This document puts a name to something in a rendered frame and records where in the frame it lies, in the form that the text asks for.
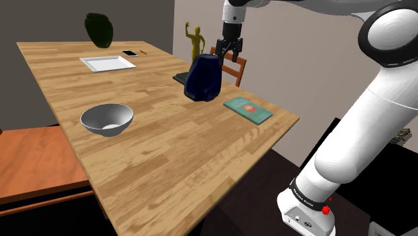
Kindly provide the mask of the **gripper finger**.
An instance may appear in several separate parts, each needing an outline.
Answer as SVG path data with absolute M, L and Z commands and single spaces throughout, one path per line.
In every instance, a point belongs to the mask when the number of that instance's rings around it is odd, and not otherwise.
M 230 50 L 230 42 L 228 40 L 218 39 L 216 42 L 215 54 L 218 57 L 218 63 L 224 64 L 224 56 Z
M 232 61 L 237 62 L 238 55 L 242 52 L 242 38 L 238 38 L 235 42 L 232 43 Z

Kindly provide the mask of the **dark green vase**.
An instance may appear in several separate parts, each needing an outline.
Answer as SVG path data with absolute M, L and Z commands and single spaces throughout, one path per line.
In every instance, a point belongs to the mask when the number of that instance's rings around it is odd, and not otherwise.
M 101 13 L 87 13 L 84 20 L 86 32 L 98 48 L 108 48 L 113 41 L 113 25 L 109 18 Z

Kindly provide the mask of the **grey bowl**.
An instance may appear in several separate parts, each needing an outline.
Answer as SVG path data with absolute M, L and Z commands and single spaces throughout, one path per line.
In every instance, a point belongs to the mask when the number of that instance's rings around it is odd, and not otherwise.
M 132 122 L 133 110 L 123 104 L 107 103 L 89 108 L 80 116 L 80 122 L 88 131 L 114 137 L 121 134 Z

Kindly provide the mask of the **orange-brown wooden cabinet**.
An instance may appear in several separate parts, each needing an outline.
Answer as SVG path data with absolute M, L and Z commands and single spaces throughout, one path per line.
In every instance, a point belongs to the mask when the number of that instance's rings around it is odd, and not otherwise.
M 93 194 L 61 127 L 0 130 L 0 217 Z

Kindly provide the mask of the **teal book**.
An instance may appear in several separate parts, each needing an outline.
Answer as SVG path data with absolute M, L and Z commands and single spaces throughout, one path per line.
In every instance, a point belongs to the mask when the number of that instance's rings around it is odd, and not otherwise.
M 273 115 L 272 112 L 242 97 L 229 100 L 223 105 L 256 125 L 262 124 Z

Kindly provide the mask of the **dark blue jug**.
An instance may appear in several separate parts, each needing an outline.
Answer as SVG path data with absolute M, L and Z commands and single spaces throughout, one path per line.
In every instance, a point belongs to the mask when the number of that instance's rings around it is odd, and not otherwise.
M 221 89 L 222 66 L 215 54 L 198 54 L 189 69 L 184 94 L 193 101 L 212 101 Z

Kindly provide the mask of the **black robot stand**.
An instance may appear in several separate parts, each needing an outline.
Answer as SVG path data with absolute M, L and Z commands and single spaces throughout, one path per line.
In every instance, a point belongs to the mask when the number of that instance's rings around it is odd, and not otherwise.
M 395 236 L 418 236 L 418 153 L 388 143 L 336 192 Z

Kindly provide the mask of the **yellow human figure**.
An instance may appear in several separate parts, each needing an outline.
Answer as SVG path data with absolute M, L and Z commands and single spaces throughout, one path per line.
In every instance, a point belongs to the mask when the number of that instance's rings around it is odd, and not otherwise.
M 193 34 L 190 34 L 188 32 L 189 26 L 190 26 L 190 22 L 187 21 L 185 23 L 185 34 L 187 38 L 191 39 L 191 43 L 192 43 L 191 60 L 194 61 L 197 55 L 202 54 L 204 52 L 206 41 L 204 37 L 201 35 L 201 28 L 199 26 L 196 26 L 194 28 Z

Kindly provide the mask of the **white rectangular tray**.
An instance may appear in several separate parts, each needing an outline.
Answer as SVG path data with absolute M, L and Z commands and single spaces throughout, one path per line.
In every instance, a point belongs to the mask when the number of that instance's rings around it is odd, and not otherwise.
M 135 68 L 135 65 L 122 56 L 102 56 L 80 58 L 93 72 L 107 72 Z

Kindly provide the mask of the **brown wooden chair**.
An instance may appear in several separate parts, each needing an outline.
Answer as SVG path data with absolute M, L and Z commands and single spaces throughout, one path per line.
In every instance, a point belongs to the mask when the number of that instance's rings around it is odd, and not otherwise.
M 241 83 L 241 80 L 242 80 L 242 76 L 243 76 L 243 73 L 244 73 L 244 69 L 245 69 L 247 60 L 244 59 L 244 58 L 238 57 L 236 59 L 236 62 L 233 62 L 232 61 L 232 54 L 230 52 L 228 52 L 224 58 L 227 61 L 230 61 L 231 64 L 235 65 L 235 67 L 232 67 L 228 64 L 225 64 L 225 65 L 222 66 L 222 70 L 225 73 L 235 77 L 236 78 L 235 85 L 237 87 L 239 87 L 240 83 Z

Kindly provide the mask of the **light wooden table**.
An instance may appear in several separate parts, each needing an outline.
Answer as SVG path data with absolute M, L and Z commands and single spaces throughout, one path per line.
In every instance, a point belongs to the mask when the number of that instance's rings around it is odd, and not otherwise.
M 186 235 L 298 120 L 227 82 L 213 101 L 190 100 L 173 79 L 190 65 L 146 42 L 18 46 L 118 236 Z M 102 56 L 122 56 L 135 68 L 93 72 L 80 60 Z M 256 125 L 223 105 L 237 97 L 273 115 Z M 107 103 L 134 112 L 114 137 L 80 122 Z

